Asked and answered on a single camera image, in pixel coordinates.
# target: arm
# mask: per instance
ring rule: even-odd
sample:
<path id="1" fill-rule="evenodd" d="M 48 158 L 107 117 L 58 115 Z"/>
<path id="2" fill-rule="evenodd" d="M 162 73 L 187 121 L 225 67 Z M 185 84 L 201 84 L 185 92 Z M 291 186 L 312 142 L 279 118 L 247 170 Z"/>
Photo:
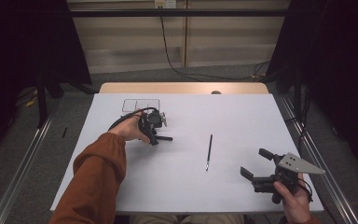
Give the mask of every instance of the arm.
<path id="1" fill-rule="evenodd" d="M 303 178 L 302 174 L 298 174 L 298 178 Z M 303 181 L 298 181 L 300 185 L 305 187 Z M 310 215 L 310 202 L 308 201 L 308 194 L 305 190 L 298 188 L 292 194 L 289 189 L 281 182 L 274 182 L 275 189 L 283 196 L 283 210 L 287 218 L 287 223 L 301 223 L 301 224 L 320 224 L 316 217 Z"/>
<path id="2" fill-rule="evenodd" d="M 138 116 L 124 120 L 86 147 L 49 223 L 113 223 L 116 196 L 126 174 L 125 141 L 139 138 Z"/>

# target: beige wall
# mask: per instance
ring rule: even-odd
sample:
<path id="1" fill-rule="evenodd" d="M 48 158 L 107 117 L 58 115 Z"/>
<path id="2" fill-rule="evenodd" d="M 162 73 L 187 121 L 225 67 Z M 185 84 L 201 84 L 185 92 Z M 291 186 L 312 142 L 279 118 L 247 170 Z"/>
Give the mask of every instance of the beige wall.
<path id="1" fill-rule="evenodd" d="M 287 8 L 288 4 L 289 0 L 177 0 L 177 6 L 181 8 L 265 9 Z M 154 1 L 68 0 L 68 5 L 71 9 L 153 8 Z M 172 65 L 267 61 L 274 50 L 282 21 L 283 18 L 277 17 L 164 18 Z M 169 67 L 159 18 L 74 18 L 74 22 L 91 73 Z"/>

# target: pen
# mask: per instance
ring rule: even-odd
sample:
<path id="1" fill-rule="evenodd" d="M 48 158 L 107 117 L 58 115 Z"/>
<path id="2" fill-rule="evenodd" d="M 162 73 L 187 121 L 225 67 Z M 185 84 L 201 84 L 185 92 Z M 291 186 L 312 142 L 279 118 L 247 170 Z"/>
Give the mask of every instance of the pen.
<path id="1" fill-rule="evenodd" d="M 208 171 L 209 168 L 209 158 L 211 157 L 211 146 L 212 146 L 212 135 L 211 138 L 209 139 L 209 150 L 208 150 L 208 159 L 206 161 L 206 170 Z"/>

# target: carpeted floor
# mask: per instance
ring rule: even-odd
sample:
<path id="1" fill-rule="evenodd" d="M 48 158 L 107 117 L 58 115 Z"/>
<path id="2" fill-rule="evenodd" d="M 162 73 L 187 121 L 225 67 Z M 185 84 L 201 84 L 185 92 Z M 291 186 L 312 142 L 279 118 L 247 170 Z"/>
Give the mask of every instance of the carpeted floor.
<path id="1" fill-rule="evenodd" d="M 99 74 L 92 75 L 93 85 L 91 88 L 98 90 L 104 82 L 110 81 L 257 81 L 258 78 L 248 77 L 254 74 L 259 66 L 261 65 L 232 65 L 180 70 L 183 73 L 198 74 L 191 78 L 185 77 L 183 74 L 178 75 L 172 69 Z M 258 70 L 257 74 L 265 72 L 266 66 Z M 219 76 L 220 78 L 200 76 L 200 74 Z M 279 95 L 274 82 L 268 83 L 267 86 L 268 90 L 274 94 L 283 118 L 290 119 L 282 104 L 282 98 L 292 98 L 293 92 L 289 91 L 287 95 Z M 92 95 L 87 95 L 65 84 L 62 84 L 62 88 L 65 95 L 61 99 L 52 99 L 48 96 L 48 108 L 56 106 L 56 110 L 45 138 L 37 154 L 34 155 L 31 169 L 25 174 L 20 190 L 14 195 L 13 204 L 9 205 L 10 209 L 5 217 L 6 223 L 47 223 L 49 220 L 51 215 L 49 208 L 92 102 Z M 15 118 L 0 143 L 0 199 L 6 192 L 35 136 L 38 124 L 37 102 L 35 105 L 25 107 L 22 103 L 28 99 L 29 96 L 19 99 Z M 358 160 L 352 156 L 345 139 L 334 134 L 333 128 L 317 103 L 310 99 L 307 130 L 358 218 Z M 288 122 L 288 129 L 297 144 L 299 136 L 293 123 Z M 310 158 L 304 147 L 302 147 L 302 154 L 305 159 Z M 322 223 L 345 223 L 345 219 L 342 217 L 343 212 L 337 209 L 337 202 L 331 196 L 332 193 L 328 188 L 324 186 L 324 181 L 318 176 L 313 177 L 312 180 L 326 208 L 324 212 L 315 214 L 315 216 Z M 254 214 L 247 217 L 249 223 L 252 221 L 254 223 L 278 223 L 281 216 L 282 214 Z M 117 223 L 122 223 L 125 219 L 121 217 Z"/>

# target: horizontal bar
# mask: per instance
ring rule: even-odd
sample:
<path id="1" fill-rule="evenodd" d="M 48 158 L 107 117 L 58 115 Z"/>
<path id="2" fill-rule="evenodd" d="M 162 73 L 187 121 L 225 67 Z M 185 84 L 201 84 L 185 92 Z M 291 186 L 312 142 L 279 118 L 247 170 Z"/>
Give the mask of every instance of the horizontal bar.
<path id="1" fill-rule="evenodd" d="M 70 11 L 18 11 L 16 14 L 79 17 L 285 17 L 304 16 L 311 11 L 288 9 L 73 9 Z"/>

